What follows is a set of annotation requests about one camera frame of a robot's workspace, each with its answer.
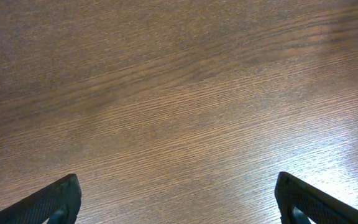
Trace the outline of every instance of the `black object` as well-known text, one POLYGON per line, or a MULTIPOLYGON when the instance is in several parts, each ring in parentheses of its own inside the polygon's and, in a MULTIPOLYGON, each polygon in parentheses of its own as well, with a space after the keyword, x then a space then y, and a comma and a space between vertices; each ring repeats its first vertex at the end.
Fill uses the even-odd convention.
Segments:
POLYGON ((69 174, 20 202, 0 211, 0 224, 74 224, 81 206, 81 189, 69 174))
POLYGON ((275 188, 283 224, 358 223, 358 210, 317 188, 281 172, 275 188))

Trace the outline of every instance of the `wooden table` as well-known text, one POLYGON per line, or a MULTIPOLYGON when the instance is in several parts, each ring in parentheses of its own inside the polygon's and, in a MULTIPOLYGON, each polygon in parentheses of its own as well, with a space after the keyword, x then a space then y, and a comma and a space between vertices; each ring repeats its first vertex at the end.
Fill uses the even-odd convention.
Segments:
POLYGON ((358 2, 0 1, 0 210, 280 223, 281 170, 358 209, 358 2))

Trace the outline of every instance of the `dark wood grain streak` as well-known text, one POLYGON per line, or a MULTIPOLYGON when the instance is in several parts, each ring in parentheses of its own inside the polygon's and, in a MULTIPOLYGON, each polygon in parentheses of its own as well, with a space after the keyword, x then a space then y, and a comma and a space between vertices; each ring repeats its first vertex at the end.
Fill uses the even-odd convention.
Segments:
POLYGON ((358 2, 0 1, 0 210, 280 223, 282 170, 358 209, 358 2))

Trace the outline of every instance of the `black plastic part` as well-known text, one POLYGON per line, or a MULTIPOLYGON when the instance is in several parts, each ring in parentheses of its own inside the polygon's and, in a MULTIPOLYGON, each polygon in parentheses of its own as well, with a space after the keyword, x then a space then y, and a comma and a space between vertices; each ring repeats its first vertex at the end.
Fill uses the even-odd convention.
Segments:
POLYGON ((0 224, 74 224, 81 206, 81 189, 75 174, 44 187, 0 211, 0 224))
POLYGON ((275 197, 283 224, 310 223, 305 217, 317 224, 358 223, 358 210, 286 172, 278 175, 275 197))

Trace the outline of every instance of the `wood grain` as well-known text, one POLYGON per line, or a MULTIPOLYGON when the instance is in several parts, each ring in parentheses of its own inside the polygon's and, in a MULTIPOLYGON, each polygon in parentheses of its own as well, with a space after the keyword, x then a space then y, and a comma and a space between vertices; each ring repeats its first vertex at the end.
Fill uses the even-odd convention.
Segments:
POLYGON ((0 1, 0 210, 280 223, 282 170, 358 209, 357 1, 0 1))

